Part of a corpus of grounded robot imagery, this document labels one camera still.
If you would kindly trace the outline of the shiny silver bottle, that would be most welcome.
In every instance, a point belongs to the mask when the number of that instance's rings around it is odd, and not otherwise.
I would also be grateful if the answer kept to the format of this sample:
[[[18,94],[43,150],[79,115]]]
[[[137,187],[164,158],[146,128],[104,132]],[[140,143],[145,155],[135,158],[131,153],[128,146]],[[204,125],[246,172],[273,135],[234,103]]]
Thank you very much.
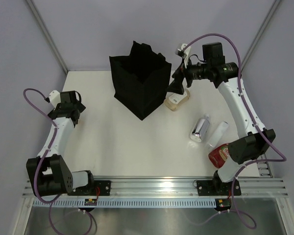
[[[191,131],[191,140],[193,140],[194,142],[203,142],[209,127],[210,115],[204,114],[204,116],[197,121],[193,130]]]

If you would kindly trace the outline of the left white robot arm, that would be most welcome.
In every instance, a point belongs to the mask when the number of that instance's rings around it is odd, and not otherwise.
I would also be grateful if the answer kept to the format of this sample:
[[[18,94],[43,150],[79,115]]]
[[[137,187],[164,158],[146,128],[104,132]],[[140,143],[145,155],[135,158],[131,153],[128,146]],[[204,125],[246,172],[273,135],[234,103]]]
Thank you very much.
[[[45,196],[94,193],[96,184],[91,171],[72,172],[63,158],[69,137],[86,109],[81,94],[54,90],[43,98],[53,105],[48,114],[41,112],[51,122],[50,132],[37,157],[26,162],[34,195],[45,203]]]

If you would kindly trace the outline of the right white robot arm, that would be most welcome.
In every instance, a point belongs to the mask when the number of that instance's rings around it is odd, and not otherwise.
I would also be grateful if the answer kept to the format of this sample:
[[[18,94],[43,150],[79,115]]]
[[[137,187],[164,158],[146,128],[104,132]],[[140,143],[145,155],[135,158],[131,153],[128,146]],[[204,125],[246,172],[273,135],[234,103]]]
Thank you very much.
[[[168,92],[182,95],[183,81],[191,87],[194,80],[209,80],[225,99],[235,121],[238,140],[228,145],[229,157],[214,173],[210,181],[213,191],[224,194],[234,188],[240,170],[254,163],[269,148],[276,135],[257,118],[250,100],[243,88],[241,72],[235,62],[227,63],[220,42],[204,44],[203,62],[192,64],[190,45],[181,44],[176,54],[182,61],[172,75]]]

